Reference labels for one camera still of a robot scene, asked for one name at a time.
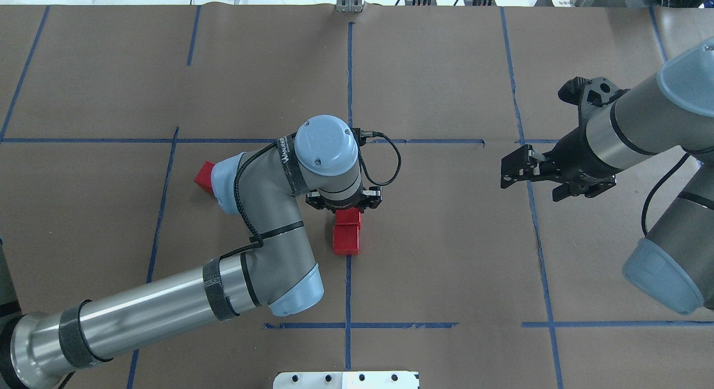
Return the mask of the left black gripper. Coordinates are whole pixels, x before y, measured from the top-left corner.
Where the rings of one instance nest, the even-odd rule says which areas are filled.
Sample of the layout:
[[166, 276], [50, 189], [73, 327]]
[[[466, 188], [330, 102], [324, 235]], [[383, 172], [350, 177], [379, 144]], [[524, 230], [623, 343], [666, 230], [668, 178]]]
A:
[[306, 204], [315, 209], [328, 209], [332, 213], [336, 213], [339, 209], [357, 208], [360, 212], [365, 209], [376, 209], [382, 203], [382, 189], [357, 188], [353, 193], [347, 196], [348, 191], [342, 193], [328, 193], [323, 190], [311, 190], [305, 196]]

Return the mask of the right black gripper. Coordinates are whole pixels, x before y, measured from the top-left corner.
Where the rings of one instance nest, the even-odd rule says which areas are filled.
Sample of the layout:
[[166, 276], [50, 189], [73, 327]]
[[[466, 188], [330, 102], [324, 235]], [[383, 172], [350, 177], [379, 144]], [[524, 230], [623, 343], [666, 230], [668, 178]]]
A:
[[569, 196], [595, 196], [617, 185], [617, 168], [600, 160], [591, 149], [586, 128], [577, 127], [558, 141], [555, 147], [541, 154], [533, 145], [522, 145], [501, 160], [500, 188], [509, 188], [517, 181], [556, 181], [552, 200]]

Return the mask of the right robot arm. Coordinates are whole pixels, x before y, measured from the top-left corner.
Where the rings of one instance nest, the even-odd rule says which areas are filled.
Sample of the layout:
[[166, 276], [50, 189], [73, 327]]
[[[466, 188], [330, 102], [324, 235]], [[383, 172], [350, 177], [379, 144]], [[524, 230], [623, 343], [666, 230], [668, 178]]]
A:
[[574, 77], [558, 98], [577, 107], [576, 127], [547, 152], [524, 144], [500, 163], [501, 188], [553, 181], [557, 202], [599, 196], [619, 173], [676, 148], [681, 164], [699, 162], [622, 267], [627, 282], [679, 315], [712, 309], [712, 66], [709, 37], [634, 87]]

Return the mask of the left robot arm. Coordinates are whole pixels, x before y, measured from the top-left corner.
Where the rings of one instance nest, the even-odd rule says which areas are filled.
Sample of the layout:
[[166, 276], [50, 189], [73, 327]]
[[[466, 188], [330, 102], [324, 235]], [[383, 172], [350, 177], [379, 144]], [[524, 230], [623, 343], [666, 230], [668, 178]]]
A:
[[319, 115], [263, 149], [218, 162], [211, 189], [239, 214], [247, 246], [179, 273], [54, 315], [24, 314], [2, 257], [2, 387], [49, 388], [75, 371], [248, 310], [300, 313], [324, 294], [298, 199], [316, 209], [375, 208], [380, 185], [365, 190], [360, 148], [382, 132]]

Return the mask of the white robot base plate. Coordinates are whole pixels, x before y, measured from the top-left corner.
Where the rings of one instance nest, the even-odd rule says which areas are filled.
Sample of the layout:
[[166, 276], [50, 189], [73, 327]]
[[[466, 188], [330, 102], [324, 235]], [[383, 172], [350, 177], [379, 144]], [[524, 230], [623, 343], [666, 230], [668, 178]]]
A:
[[412, 371], [318, 371], [279, 373], [273, 388], [420, 388]]

